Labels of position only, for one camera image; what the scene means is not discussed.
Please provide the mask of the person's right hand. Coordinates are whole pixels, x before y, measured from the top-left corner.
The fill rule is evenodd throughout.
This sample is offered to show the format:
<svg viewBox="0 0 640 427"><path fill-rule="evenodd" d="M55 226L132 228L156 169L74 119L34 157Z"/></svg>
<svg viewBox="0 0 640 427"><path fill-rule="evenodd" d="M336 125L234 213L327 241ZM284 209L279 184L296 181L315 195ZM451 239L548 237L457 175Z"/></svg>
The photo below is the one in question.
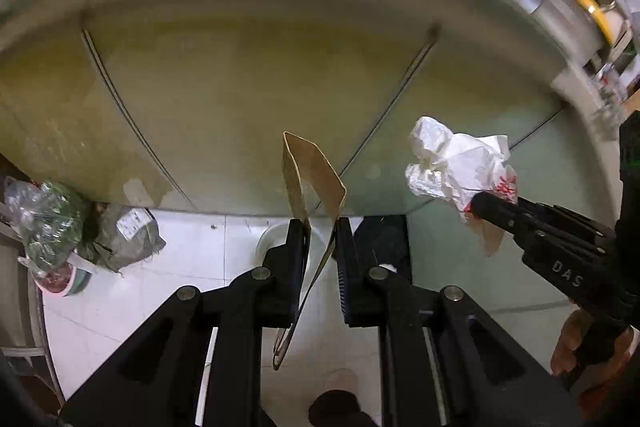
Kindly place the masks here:
<svg viewBox="0 0 640 427"><path fill-rule="evenodd" d="M570 393L585 419L604 411L639 343L633 327L627 327L615 340L605 338L597 343L593 323L587 311L574 310L562 326L550 360L553 376L570 375L579 365L584 367Z"/></svg>

